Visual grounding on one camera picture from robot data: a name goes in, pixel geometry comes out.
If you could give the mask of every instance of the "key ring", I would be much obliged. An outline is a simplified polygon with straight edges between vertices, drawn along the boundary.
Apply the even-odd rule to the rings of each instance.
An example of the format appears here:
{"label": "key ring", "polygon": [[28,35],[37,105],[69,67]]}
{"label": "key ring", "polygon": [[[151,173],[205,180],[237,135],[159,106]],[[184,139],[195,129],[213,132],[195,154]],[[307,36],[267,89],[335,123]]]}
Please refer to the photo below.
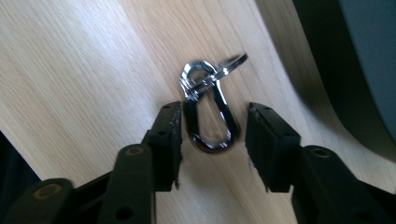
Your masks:
{"label": "key ring", "polygon": [[[238,129],[233,119],[230,108],[227,105],[225,97],[221,91],[219,80],[230,74],[236,67],[242,64],[248,56],[246,54],[237,55],[222,63],[212,65],[206,61],[194,61],[184,66],[183,73],[180,78],[180,85],[183,88],[186,103],[186,118],[190,136],[198,148],[207,153],[217,153],[229,148],[236,136]],[[194,72],[202,74],[197,78],[192,78]],[[227,127],[226,139],[219,144],[207,143],[200,135],[198,125],[197,104],[199,100],[209,90],[213,91],[214,101],[218,106],[220,115]]]}

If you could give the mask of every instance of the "wooden table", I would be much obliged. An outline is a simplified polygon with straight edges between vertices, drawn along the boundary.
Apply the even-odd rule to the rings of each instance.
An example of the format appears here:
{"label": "wooden table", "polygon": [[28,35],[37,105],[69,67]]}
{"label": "wooden table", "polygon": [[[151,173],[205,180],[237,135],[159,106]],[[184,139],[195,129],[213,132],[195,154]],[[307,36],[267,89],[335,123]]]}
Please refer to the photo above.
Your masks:
{"label": "wooden table", "polygon": [[[266,193],[244,145],[248,102],[271,106],[361,180],[391,192],[396,164],[335,116],[291,0],[0,3],[0,129],[42,179],[80,186],[140,143],[160,107],[183,100],[185,63],[249,59],[222,88],[242,133],[207,155],[183,133],[180,190],[158,193],[158,223],[293,223],[289,194]],[[223,134],[206,99],[206,136]]]}

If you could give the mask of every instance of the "carabiner loop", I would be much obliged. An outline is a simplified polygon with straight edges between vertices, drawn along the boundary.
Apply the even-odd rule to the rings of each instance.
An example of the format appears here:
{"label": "carabiner loop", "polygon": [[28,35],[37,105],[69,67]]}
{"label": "carabiner loop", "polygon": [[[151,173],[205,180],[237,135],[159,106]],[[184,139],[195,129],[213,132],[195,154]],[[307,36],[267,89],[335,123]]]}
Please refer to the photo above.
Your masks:
{"label": "carabiner loop", "polygon": [[[186,97],[185,109],[188,129],[195,145],[204,152],[217,153],[224,151],[233,144],[236,136],[238,135],[236,123],[221,91],[219,80],[230,74],[247,58],[248,56],[244,54],[216,65],[212,65],[206,61],[195,61],[187,63],[184,67],[180,78],[180,84]],[[200,77],[193,79],[191,74],[197,71],[203,72],[203,74]],[[220,115],[227,127],[226,139],[219,144],[207,143],[200,135],[198,125],[197,104],[202,96],[209,92],[209,88],[213,91],[214,101],[218,106]]]}

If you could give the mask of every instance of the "carabiner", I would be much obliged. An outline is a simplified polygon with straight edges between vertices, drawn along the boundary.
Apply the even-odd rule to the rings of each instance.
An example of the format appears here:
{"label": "carabiner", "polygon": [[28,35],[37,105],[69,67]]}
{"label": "carabiner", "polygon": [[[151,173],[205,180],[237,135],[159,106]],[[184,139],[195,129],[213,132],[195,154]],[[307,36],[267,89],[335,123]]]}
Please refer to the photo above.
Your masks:
{"label": "carabiner", "polygon": [[[180,78],[180,85],[186,97],[185,109],[187,125],[195,145],[204,152],[217,153],[224,151],[233,144],[238,135],[236,123],[221,91],[219,80],[230,74],[247,58],[248,56],[244,54],[216,65],[212,65],[206,61],[195,61],[187,63],[184,67]],[[198,71],[203,73],[198,78],[192,78],[191,74]],[[213,91],[214,101],[227,127],[226,139],[219,144],[207,143],[200,135],[198,125],[197,104],[202,96],[209,92],[209,89]]]}

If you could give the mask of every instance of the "metal carabiner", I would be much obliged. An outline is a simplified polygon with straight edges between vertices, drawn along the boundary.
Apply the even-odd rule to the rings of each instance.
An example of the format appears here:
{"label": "metal carabiner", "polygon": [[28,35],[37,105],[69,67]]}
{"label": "metal carabiner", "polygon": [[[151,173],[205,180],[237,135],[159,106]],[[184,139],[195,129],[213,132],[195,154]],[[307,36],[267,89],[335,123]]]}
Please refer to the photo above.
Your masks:
{"label": "metal carabiner", "polygon": [[[188,129],[195,145],[204,152],[217,153],[224,151],[233,144],[238,135],[236,123],[221,91],[219,80],[230,74],[247,58],[248,56],[244,54],[216,65],[212,65],[206,61],[195,61],[187,63],[184,66],[180,78],[180,85],[186,97],[185,109]],[[192,78],[191,75],[195,72],[201,72],[202,74],[198,78]],[[219,144],[207,143],[200,135],[198,125],[197,104],[200,99],[209,92],[209,89],[213,91],[214,101],[227,127],[226,139]]]}

